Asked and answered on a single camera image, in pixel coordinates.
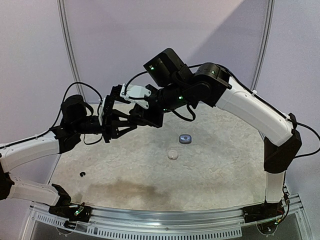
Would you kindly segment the purple earbud charging case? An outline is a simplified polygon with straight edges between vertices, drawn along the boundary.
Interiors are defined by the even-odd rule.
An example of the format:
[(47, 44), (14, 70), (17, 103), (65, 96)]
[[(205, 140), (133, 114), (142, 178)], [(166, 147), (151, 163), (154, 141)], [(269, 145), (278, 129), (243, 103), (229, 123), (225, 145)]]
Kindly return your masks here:
[(181, 144), (190, 144), (192, 142), (192, 136), (189, 134), (181, 134), (178, 140)]

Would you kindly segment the pink earbud charging case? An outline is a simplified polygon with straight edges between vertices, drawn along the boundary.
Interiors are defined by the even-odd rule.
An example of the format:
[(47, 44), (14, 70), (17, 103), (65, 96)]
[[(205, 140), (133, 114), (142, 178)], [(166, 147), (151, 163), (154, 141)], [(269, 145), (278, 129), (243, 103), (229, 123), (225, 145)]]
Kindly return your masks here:
[(171, 150), (168, 151), (167, 157), (168, 157), (170, 160), (177, 160), (178, 157), (179, 157), (179, 153), (178, 153), (176, 150), (171, 149)]

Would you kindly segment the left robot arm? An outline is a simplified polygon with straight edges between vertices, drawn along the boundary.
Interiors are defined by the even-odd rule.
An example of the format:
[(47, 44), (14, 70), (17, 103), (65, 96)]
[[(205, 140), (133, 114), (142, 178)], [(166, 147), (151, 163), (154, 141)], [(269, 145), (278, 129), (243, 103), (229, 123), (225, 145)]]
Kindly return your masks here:
[(57, 118), (47, 131), (0, 147), (0, 198), (23, 199), (49, 206), (63, 216), (74, 213), (69, 194), (57, 184), (42, 184), (11, 176), (11, 170), (47, 156), (62, 155), (81, 142), (81, 135), (101, 135), (105, 142), (116, 139), (136, 128), (125, 121), (127, 116), (113, 110), (115, 101), (135, 103), (144, 101), (150, 92), (143, 87), (122, 84), (114, 86), (111, 94), (100, 99), (101, 106), (94, 110), (80, 94), (64, 96)]

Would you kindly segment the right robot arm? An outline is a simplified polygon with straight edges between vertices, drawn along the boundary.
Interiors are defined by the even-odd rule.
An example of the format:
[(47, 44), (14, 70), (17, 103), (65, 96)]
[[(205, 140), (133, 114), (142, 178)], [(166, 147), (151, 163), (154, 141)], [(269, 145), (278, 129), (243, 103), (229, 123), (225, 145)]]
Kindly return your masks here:
[(128, 82), (122, 96), (135, 103), (131, 115), (141, 124), (159, 128), (163, 116), (186, 106), (189, 111), (199, 102), (233, 114), (264, 135), (265, 202), (259, 206), (262, 218), (278, 210), (283, 197), (286, 171), (298, 158), (302, 147), (299, 122), (244, 86), (226, 67), (206, 62), (196, 71), (185, 64), (172, 48), (167, 48), (144, 65), (156, 87)]

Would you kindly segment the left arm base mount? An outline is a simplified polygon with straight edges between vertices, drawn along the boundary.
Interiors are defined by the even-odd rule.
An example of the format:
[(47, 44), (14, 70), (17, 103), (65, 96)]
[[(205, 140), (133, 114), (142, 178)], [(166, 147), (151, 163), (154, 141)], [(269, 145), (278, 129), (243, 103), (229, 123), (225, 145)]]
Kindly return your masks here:
[(49, 207), (50, 214), (68, 219), (70, 222), (89, 222), (93, 211), (91, 206), (84, 202), (72, 203), (71, 196), (60, 185), (53, 183), (51, 186), (57, 190), (59, 198), (55, 205)]

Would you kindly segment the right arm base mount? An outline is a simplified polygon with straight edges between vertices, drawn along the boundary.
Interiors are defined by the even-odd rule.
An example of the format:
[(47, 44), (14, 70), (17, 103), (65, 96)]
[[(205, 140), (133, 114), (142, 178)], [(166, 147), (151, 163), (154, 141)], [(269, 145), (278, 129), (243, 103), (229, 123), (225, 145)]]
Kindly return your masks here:
[(283, 220), (287, 217), (290, 206), (287, 206), (285, 210), (282, 202), (278, 203), (260, 203), (255, 205), (245, 206), (242, 209), (242, 215), (245, 223), (258, 222), (267, 219), (273, 219), (275, 217), (280, 217)]

